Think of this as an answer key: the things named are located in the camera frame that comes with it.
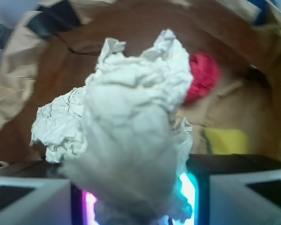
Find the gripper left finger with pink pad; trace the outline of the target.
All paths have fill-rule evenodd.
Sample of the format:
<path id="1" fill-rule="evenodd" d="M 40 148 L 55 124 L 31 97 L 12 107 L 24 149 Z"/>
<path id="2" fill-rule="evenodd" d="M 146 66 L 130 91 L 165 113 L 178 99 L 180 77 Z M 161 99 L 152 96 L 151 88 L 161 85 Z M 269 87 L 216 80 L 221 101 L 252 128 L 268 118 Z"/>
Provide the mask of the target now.
<path id="1" fill-rule="evenodd" d="M 96 225 L 96 198 L 58 168 L 45 161 L 0 167 L 0 225 Z"/>

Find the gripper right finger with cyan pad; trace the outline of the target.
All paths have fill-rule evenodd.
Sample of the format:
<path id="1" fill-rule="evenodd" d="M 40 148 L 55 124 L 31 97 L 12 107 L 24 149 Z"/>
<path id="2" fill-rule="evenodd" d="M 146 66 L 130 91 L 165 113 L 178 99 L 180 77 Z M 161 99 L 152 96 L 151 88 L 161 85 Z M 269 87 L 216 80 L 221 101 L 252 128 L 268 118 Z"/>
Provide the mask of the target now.
<path id="1" fill-rule="evenodd" d="M 189 156 L 180 176 L 187 225 L 281 225 L 281 162 L 262 155 Z"/>

